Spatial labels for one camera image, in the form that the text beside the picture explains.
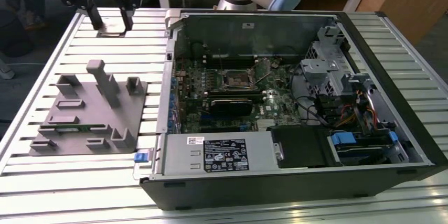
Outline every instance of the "floor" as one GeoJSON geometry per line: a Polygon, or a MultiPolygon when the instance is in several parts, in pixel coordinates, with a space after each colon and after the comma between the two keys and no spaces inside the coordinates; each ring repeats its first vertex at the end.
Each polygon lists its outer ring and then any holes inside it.
{"type": "MultiPolygon", "coordinates": [[[[210,8],[218,0],[186,0],[186,5],[195,8],[210,8]]],[[[111,6],[110,0],[95,0],[98,6],[111,6]]],[[[157,0],[143,0],[147,7],[157,7],[157,0]]],[[[54,46],[65,31],[74,9],[65,7],[58,0],[46,0],[47,28],[30,32],[29,36],[35,45],[34,50],[19,58],[1,57],[15,72],[11,80],[0,79],[0,139],[7,129],[21,106],[29,89],[38,77],[43,64],[51,54],[54,46]]],[[[171,0],[171,6],[179,7],[181,0],[171,0]]],[[[5,8],[3,0],[0,0],[0,9],[5,8]]],[[[415,49],[434,68],[441,78],[448,81],[448,16],[439,19],[431,31],[427,33],[415,49]]]]}

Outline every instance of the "slotted metal surface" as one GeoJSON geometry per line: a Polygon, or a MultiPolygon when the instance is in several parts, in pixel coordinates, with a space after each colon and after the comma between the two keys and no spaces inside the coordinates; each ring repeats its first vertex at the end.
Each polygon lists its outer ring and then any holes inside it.
{"type": "MultiPolygon", "coordinates": [[[[89,59],[102,59],[107,63],[106,71],[115,74],[117,81],[138,76],[149,82],[138,148],[153,146],[166,43],[163,13],[162,9],[139,9],[135,29],[119,39],[95,38],[87,19],[75,15],[34,91],[0,143],[0,218],[7,219],[7,223],[448,221],[448,211],[442,208],[448,203],[448,172],[421,182],[403,183],[369,198],[163,212],[133,180],[131,154],[29,157],[30,140],[58,92],[51,86],[57,75],[75,73],[81,81],[90,81],[85,74],[89,59]]],[[[110,9],[102,9],[101,15],[107,19],[119,18],[119,13],[110,9]]],[[[385,26],[386,20],[373,14],[351,14],[350,19],[439,148],[448,151],[448,93],[443,84],[421,57],[397,39],[395,31],[385,26]]],[[[353,57],[362,70],[358,57],[353,57]]]]}

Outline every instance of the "barcode sticker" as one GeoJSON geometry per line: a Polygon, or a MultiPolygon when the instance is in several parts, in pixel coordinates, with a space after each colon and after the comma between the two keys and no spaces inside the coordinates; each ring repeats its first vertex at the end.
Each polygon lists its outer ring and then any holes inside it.
{"type": "Polygon", "coordinates": [[[186,137],[186,144],[202,144],[203,137],[202,136],[189,136],[186,137]]]}

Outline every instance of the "red wire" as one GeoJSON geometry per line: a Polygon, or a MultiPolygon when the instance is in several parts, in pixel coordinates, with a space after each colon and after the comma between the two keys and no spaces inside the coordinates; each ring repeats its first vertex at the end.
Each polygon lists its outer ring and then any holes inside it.
{"type": "Polygon", "coordinates": [[[342,107],[342,110],[341,110],[341,119],[343,118],[343,111],[345,111],[345,109],[347,108],[347,107],[350,107],[351,105],[345,105],[343,107],[342,107]]]}

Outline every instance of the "motherboard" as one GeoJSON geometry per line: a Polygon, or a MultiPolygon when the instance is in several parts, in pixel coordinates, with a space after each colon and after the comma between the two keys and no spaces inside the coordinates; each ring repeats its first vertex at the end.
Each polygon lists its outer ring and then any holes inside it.
{"type": "Polygon", "coordinates": [[[289,91],[293,67],[275,57],[178,59],[181,133],[265,131],[298,124],[289,91]]]}

